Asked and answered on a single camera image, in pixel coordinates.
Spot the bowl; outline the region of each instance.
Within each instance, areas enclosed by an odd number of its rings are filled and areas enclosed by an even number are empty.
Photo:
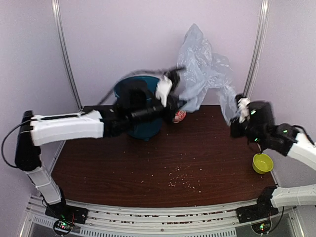
[[[255,154],[252,167],[258,174],[265,174],[273,169],[273,160],[266,154]]]

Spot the trash can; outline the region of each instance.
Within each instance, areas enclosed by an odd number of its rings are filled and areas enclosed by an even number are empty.
[[[120,97],[120,87],[127,82],[131,82],[133,80],[144,80],[147,83],[148,90],[155,93],[157,83],[159,82],[159,78],[152,76],[134,76],[123,79],[119,81],[114,87],[114,94],[117,98]],[[137,139],[143,139],[145,141],[149,141],[150,138],[155,136],[161,129],[162,119],[158,118],[152,122],[147,122],[143,124],[139,124],[134,127],[134,129],[128,134]]]

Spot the wooden table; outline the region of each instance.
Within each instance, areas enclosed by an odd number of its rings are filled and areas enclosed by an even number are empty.
[[[230,138],[219,106],[202,106],[149,142],[127,134],[67,141],[52,173],[67,199],[126,207],[200,206],[257,198],[274,185]]]

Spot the translucent plastic bag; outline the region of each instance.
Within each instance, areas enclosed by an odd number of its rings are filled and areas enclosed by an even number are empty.
[[[183,110],[198,110],[208,89],[212,89],[218,96],[224,119],[229,124],[237,113],[236,92],[231,86],[232,69],[227,57],[212,52],[211,44],[196,24],[185,35],[177,64],[187,68],[181,72],[185,90],[179,97],[189,100]]]

